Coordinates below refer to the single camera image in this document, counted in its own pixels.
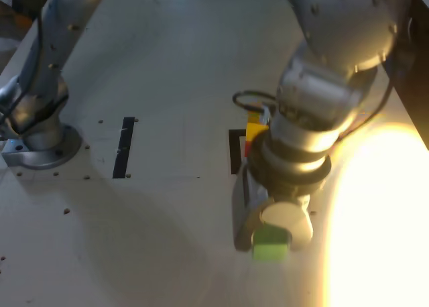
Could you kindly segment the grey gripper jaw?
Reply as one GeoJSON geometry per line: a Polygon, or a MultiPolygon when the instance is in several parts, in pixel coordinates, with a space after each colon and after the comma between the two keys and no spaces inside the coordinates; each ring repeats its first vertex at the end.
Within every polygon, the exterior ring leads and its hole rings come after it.
{"type": "Polygon", "coordinates": [[[233,242],[237,251],[252,248],[254,230],[262,225],[260,213],[267,206],[268,191],[251,175],[248,168],[240,168],[232,192],[233,242]]]}
{"type": "Polygon", "coordinates": [[[312,240],[313,226],[308,214],[308,202],[304,204],[275,202],[262,210],[261,219],[269,225],[289,232],[292,251],[301,250],[312,240]]]}

